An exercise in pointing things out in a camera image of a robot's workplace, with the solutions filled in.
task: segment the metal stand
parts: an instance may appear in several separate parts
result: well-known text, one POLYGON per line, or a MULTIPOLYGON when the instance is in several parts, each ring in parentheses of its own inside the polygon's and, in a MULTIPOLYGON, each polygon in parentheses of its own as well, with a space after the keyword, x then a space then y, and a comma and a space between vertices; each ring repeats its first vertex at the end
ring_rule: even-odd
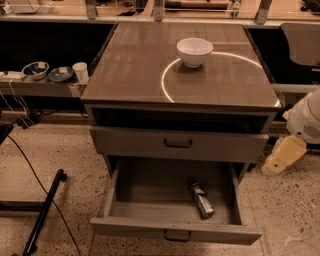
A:
POLYGON ((62 169, 57 171, 55 179, 51 185, 50 191, 48 192, 47 198, 44 202, 11 202, 11 201, 0 201, 0 211, 31 211, 40 212, 38 219, 31 232, 29 240, 23 251, 23 256, 29 256, 37 250, 36 241, 40 234, 42 225, 46 219, 47 213, 52 204, 54 195, 58 189, 60 181, 65 181, 67 174, 62 169))

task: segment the spray can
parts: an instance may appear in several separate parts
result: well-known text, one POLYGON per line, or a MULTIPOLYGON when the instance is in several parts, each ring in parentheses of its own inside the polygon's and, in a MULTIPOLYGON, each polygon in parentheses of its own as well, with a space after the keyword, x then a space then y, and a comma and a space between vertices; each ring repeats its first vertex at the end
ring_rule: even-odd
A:
POLYGON ((200 183, 191 185, 191 191, 203 218, 210 218, 215 210, 210 204, 207 194, 200 183))

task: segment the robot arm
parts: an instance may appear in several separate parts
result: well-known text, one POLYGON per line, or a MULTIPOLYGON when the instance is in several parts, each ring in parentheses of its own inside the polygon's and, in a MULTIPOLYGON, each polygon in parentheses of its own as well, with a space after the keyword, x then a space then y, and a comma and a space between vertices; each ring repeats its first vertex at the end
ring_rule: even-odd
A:
POLYGON ((267 158, 262 171, 277 174, 306 153, 306 145, 320 144, 320 88, 307 94, 283 114, 290 136, 281 137, 267 158))

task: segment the bowl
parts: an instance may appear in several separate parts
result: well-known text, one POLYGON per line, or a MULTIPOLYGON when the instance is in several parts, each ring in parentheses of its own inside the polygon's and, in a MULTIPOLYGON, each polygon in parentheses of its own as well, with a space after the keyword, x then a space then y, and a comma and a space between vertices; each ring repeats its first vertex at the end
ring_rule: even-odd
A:
POLYGON ((177 43, 179 57, 190 68, 202 65, 212 50, 212 43, 202 38, 185 38, 177 43))
POLYGON ((43 61, 37 61, 28 64, 22 69, 22 73, 33 80, 41 80, 47 74, 49 64, 43 61))
POLYGON ((50 71, 48 78, 55 83, 68 81, 74 75, 71 67, 59 67, 50 71))

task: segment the floor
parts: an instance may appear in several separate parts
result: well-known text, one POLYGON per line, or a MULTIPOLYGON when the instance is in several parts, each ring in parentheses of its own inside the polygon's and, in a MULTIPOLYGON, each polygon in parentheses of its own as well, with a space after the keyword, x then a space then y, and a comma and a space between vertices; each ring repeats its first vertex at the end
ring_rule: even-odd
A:
MULTIPOLYGON (((87 126, 39 124, 10 136, 28 157, 48 190, 62 168, 55 202, 63 213, 82 256, 106 255, 214 255, 214 256, 319 256, 320 158, 310 152, 283 174, 266 176, 257 166, 240 184, 242 207, 249 227, 263 236, 251 246, 174 243, 162 240, 99 236, 89 221, 101 212, 109 176, 103 158, 94 149, 87 126)), ((0 146, 1 200, 44 200, 28 163, 7 138, 0 146)), ((22 255, 36 220, 34 213, 0 217, 0 256, 22 255)), ((33 255, 79 255, 56 208, 52 206, 33 255)))

